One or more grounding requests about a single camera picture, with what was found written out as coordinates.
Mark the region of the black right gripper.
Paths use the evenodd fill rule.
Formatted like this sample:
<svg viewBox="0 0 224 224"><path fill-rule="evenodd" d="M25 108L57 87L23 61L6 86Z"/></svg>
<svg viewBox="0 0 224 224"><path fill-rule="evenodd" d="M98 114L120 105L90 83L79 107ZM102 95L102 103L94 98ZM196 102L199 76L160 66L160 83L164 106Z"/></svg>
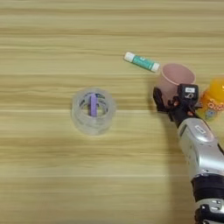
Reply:
<svg viewBox="0 0 224 224"><path fill-rule="evenodd" d="M202 108L201 103L192 99L180 99L174 97L172 101L165 101L162 91L158 87L153 88L153 100L156 103L157 111L167 113L172 122L178 127L187 118L199 118L196 114L197 109Z"/></svg>

